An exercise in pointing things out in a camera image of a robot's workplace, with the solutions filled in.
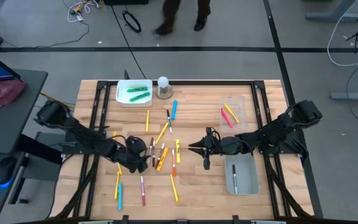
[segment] brown pants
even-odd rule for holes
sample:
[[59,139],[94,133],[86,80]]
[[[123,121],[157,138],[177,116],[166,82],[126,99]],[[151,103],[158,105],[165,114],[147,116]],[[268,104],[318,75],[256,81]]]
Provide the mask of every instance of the brown pants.
[[[207,17],[211,13],[209,8],[210,0],[198,0],[198,16]],[[164,26],[172,27],[175,22],[175,15],[179,9],[180,0],[165,0],[162,7],[164,15]]]

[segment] yellow marker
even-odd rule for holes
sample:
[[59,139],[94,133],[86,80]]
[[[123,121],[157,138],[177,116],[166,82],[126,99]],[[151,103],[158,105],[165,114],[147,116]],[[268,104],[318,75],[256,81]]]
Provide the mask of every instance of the yellow marker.
[[169,122],[167,122],[167,123],[165,124],[165,126],[164,126],[164,128],[162,129],[160,135],[158,136],[157,140],[155,141],[156,144],[158,144],[160,138],[162,137],[162,134],[163,134],[163,133],[165,132],[165,130],[167,129],[168,124],[169,124]]
[[150,114],[150,111],[147,110],[147,118],[146,118],[146,134],[149,133],[149,114]]
[[233,116],[233,118],[236,120],[237,123],[240,123],[239,120],[236,118],[236,116],[234,115],[234,113],[230,110],[229,106],[227,104],[223,104],[224,108],[227,110],[227,112],[229,112],[229,114],[231,114],[231,116]]
[[168,153],[168,148],[165,148],[164,153],[162,154],[161,160],[160,160],[160,162],[158,164],[158,167],[157,167],[158,171],[161,171],[162,164],[164,163],[164,160],[165,160],[165,157],[167,156],[167,153]]
[[180,144],[179,144],[179,139],[175,140],[175,145],[177,147],[177,163],[180,163]]
[[119,183],[119,171],[117,172],[116,193],[114,193],[114,200],[118,199],[118,183]]
[[173,194],[175,195],[175,201],[177,201],[177,203],[179,203],[177,188],[175,187],[175,183],[173,182],[172,174],[170,174],[169,176],[171,177],[172,188],[173,188]]
[[117,162],[117,166],[118,166],[118,172],[120,175],[122,175],[122,170],[121,170],[121,165]]

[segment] green marker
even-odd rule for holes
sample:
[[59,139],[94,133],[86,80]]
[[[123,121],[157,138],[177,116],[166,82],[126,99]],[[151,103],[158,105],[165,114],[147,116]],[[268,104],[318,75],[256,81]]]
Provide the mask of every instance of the green marker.
[[136,92],[136,91],[146,91],[147,90],[147,87],[139,87],[139,88],[133,88],[133,89],[129,89],[127,90],[128,93],[133,93],[133,92]]
[[141,98],[146,97],[146,96],[149,96],[149,95],[150,95],[150,92],[143,93],[143,94],[141,94],[141,95],[139,95],[139,96],[135,96],[135,97],[131,98],[129,101],[130,101],[130,102],[133,102],[133,101],[135,101],[135,100],[141,99]]

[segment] computer mouse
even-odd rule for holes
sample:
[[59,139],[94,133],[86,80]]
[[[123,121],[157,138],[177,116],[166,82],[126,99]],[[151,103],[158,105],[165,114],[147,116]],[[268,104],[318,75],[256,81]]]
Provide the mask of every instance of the computer mouse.
[[11,180],[15,164],[16,159],[10,156],[0,161],[0,184],[6,184]]

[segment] blue light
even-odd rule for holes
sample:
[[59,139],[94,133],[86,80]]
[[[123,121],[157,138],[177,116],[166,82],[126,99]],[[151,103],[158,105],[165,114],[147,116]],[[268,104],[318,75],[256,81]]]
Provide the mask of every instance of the blue light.
[[8,182],[6,182],[5,184],[0,184],[0,189],[5,189],[7,188],[10,184],[11,184],[12,179],[10,179]]

